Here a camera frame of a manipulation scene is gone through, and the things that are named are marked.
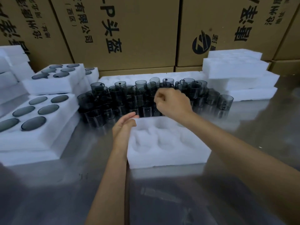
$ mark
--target metal table surface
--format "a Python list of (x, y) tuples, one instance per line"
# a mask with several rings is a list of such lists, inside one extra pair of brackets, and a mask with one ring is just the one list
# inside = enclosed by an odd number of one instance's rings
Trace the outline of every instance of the metal table surface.
[[(281, 77), (271, 100), (195, 112), (300, 170), (298, 82)], [(79, 123), (59, 160), (0, 165), (0, 224), (83, 224), (111, 151), (114, 123), (97, 129)], [(284, 224), (214, 153), (205, 164), (130, 170), (127, 177), (133, 225)]]

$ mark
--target printed logo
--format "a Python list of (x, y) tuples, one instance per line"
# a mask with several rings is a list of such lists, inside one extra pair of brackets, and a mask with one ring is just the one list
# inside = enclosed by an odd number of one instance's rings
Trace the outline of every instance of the printed logo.
[(212, 40), (209, 35), (205, 34), (204, 31), (201, 31), (201, 35), (196, 37), (193, 41), (192, 49), (195, 54), (204, 54), (209, 50)]

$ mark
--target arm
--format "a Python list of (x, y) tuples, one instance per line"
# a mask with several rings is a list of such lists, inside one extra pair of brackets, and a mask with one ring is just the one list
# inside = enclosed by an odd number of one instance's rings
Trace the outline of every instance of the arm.
[(85, 225), (124, 224), (127, 147), (130, 130), (138, 118), (135, 112), (124, 115), (112, 129), (113, 145), (101, 183)]
[(233, 174), (262, 194), (278, 216), (300, 224), (300, 172), (198, 116), (178, 90), (159, 89), (155, 102), (161, 113), (191, 130)]

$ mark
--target forearm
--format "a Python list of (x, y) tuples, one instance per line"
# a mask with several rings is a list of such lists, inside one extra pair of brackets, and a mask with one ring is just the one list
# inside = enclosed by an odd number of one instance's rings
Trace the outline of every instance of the forearm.
[(298, 216), (300, 172), (223, 131), (197, 114), (185, 117), (179, 122), (216, 152), (229, 170), (249, 188), (262, 194), (273, 210), (287, 219), (286, 221)]
[(113, 145), (86, 225), (124, 224), (124, 199), (127, 157), (120, 145)]

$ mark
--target hand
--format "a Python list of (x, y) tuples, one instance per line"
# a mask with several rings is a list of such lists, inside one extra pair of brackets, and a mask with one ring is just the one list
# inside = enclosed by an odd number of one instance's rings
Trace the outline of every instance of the hand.
[(122, 116), (112, 128), (113, 144), (115, 148), (122, 148), (127, 151), (130, 130), (137, 126), (135, 120), (132, 118), (139, 118), (135, 112), (131, 112)]
[(190, 100), (180, 90), (160, 88), (155, 94), (154, 102), (157, 109), (165, 116), (180, 122), (189, 113), (193, 113)]

